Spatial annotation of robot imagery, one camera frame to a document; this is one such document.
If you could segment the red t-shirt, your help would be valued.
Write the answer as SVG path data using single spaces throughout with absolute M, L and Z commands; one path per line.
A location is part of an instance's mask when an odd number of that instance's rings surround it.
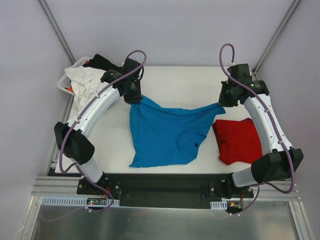
M 226 165 L 242 162 L 252 164 L 263 157 L 259 135 L 253 120 L 217 119 L 212 124 L 219 160 Z

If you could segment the blue t-shirt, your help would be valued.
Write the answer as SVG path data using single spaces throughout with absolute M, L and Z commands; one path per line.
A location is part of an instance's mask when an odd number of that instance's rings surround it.
M 225 113 L 218 103 L 195 109 L 167 108 L 144 96 L 129 111 L 135 150 L 130 167 L 189 164 L 197 158 L 216 116 Z

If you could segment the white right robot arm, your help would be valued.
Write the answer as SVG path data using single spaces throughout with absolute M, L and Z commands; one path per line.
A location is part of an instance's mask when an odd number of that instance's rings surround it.
M 244 106 L 256 128 L 263 154 L 249 168 L 231 174 L 232 181 L 225 184 L 225 193 L 235 198 L 246 186 L 293 179 L 304 154 L 300 148 L 294 148 L 284 134 L 266 83 L 253 79 L 247 63 L 232 65 L 223 71 L 227 80 L 221 83 L 218 102 L 227 108 Z

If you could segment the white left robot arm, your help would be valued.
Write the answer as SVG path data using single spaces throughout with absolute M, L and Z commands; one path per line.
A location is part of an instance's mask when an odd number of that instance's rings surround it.
M 106 69 L 78 66 L 65 70 L 71 80 L 78 112 L 67 122 L 59 121 L 54 126 L 59 159 L 71 159 L 89 180 L 88 188 L 96 195 L 105 191 L 106 182 L 101 179 L 104 172 L 94 159 L 95 147 L 89 136 L 105 111 L 120 97 L 130 104 L 142 100 L 143 72 L 143 65 L 129 57 L 121 67 L 107 64 Z

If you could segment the black robot base mount plate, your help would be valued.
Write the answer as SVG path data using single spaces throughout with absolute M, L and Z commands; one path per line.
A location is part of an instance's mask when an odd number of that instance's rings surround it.
M 80 179 L 78 195 L 103 196 L 109 191 L 122 207 L 209 209 L 212 202 L 253 198 L 245 187 L 235 187 L 230 174 L 106 173 L 92 186 Z

